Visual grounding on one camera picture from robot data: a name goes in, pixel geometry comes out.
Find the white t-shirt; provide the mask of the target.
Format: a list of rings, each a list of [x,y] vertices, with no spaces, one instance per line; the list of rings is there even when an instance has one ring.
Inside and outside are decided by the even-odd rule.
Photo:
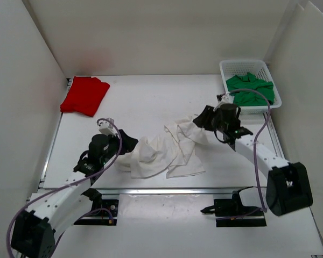
[[[187,116],[164,126],[164,132],[149,140],[142,137],[131,153],[120,156],[115,167],[131,178],[147,179],[166,172],[167,178],[189,177],[205,172],[195,153],[196,145],[207,145],[203,128]]]

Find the red t-shirt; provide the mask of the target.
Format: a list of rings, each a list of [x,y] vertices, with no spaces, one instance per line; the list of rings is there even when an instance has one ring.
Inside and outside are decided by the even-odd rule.
[[[110,84],[96,77],[75,76],[66,98],[60,105],[60,111],[63,113],[77,112],[94,117],[109,89]]]

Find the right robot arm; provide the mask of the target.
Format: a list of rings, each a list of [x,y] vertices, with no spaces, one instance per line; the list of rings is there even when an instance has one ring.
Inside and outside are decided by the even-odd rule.
[[[253,163],[256,174],[261,172],[266,177],[266,193],[260,196],[274,215],[282,216],[312,206],[313,196],[306,167],[300,162],[291,163],[276,156],[260,144],[257,134],[241,125],[240,111],[234,104],[223,104],[218,108],[207,105],[193,122],[214,135],[220,132],[223,135],[221,143],[228,144]]]

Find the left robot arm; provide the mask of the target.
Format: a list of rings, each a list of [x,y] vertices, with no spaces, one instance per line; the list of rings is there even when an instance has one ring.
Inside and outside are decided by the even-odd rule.
[[[123,130],[94,135],[63,185],[37,197],[33,208],[25,207],[15,216],[8,229],[8,250],[26,257],[51,257],[64,232],[82,217],[104,212],[113,219],[92,186],[120,155],[131,153],[137,144]]]

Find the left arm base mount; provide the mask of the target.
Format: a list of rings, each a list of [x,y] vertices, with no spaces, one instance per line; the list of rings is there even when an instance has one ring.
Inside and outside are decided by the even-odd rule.
[[[74,225],[83,226],[116,226],[119,208],[118,197],[107,197],[96,189],[83,193],[92,203],[88,213],[78,219]]]

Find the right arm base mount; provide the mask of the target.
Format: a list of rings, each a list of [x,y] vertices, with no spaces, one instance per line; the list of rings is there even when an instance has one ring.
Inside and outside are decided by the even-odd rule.
[[[232,192],[230,198],[214,198],[213,205],[200,212],[214,214],[216,227],[266,227],[264,212],[256,206],[245,206],[240,198],[243,189]]]

